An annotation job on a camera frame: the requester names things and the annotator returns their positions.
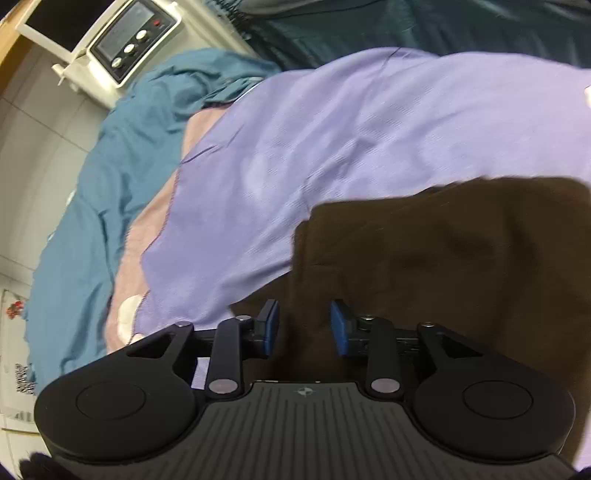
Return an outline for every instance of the teal blanket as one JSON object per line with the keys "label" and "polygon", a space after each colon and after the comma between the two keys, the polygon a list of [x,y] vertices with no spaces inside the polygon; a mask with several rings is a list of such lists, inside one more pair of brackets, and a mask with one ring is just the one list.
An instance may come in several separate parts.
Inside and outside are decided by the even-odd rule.
{"label": "teal blanket", "polygon": [[117,103],[34,275],[25,319],[38,390],[105,354],[125,235],[180,164],[189,118],[278,71],[227,51],[189,51],[143,76]]}

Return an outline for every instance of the control panel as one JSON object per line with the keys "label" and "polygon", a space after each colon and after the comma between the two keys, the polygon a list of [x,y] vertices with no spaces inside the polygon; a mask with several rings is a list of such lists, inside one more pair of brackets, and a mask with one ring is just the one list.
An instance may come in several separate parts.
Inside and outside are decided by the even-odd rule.
{"label": "control panel", "polygon": [[177,20],[151,0],[132,0],[89,47],[90,54],[117,84],[130,74]]}

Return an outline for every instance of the lavender fabric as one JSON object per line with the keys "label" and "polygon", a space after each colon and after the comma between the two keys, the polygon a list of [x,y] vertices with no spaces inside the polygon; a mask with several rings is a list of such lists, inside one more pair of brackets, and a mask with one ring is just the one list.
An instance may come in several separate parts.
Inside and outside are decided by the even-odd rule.
{"label": "lavender fabric", "polygon": [[533,57],[395,48],[265,80],[183,160],[143,256],[136,333],[231,316],[228,305],[290,269],[294,228],[322,202],[479,176],[589,183],[588,85],[591,71]]}

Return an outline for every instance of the dark brown fabric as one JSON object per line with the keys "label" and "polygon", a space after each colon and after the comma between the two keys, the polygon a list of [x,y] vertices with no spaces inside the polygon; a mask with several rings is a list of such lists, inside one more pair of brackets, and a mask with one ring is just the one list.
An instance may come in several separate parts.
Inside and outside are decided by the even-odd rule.
{"label": "dark brown fabric", "polygon": [[294,238],[292,271],[232,306],[280,301],[268,362],[248,380],[342,381],[330,301],[398,327],[440,323],[559,380],[572,393],[572,459],[591,394],[591,199],[568,179],[477,179],[412,197],[320,205]]}

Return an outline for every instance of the ribbed black surface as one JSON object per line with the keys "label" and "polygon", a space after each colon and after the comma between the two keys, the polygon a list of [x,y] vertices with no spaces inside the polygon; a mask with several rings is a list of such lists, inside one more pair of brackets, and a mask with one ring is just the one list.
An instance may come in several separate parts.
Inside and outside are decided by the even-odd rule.
{"label": "ribbed black surface", "polygon": [[257,383],[240,400],[209,406],[195,430],[158,458],[122,466],[61,462],[88,480],[562,480],[572,474],[554,456],[513,466],[454,457],[424,439],[400,405],[365,398],[355,384]]}

